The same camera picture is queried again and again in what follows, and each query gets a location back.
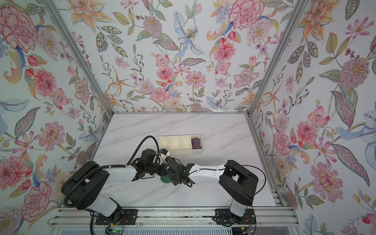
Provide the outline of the blue orange green sock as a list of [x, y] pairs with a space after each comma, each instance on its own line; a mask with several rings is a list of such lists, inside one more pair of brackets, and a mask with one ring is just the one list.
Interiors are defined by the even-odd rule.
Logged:
[[169, 184], [171, 183], [171, 179], [170, 179], [170, 174], [167, 174], [167, 175], [164, 175], [164, 176], [161, 176], [161, 181], [165, 184]]

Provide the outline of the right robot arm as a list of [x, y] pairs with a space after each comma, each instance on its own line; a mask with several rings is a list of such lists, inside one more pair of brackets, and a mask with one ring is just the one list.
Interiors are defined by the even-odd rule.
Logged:
[[183, 165], [170, 159], [163, 166], [162, 175], [168, 176], [175, 186], [218, 183], [232, 198], [230, 213], [235, 218], [242, 218], [246, 209], [253, 205], [259, 182], [257, 175], [234, 160], [219, 166], [201, 166]]

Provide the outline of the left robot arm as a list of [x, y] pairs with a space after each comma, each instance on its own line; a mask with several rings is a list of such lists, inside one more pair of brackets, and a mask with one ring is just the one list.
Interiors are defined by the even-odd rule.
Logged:
[[146, 175], [163, 176], [165, 160], [170, 156], [166, 149], [155, 152], [147, 149], [140, 158], [128, 165], [114, 164], [100, 166], [87, 162], [61, 187], [63, 204], [67, 208], [87, 210], [112, 220], [122, 217], [122, 207], [114, 199], [105, 197], [101, 191], [104, 185], [114, 182], [135, 182]]

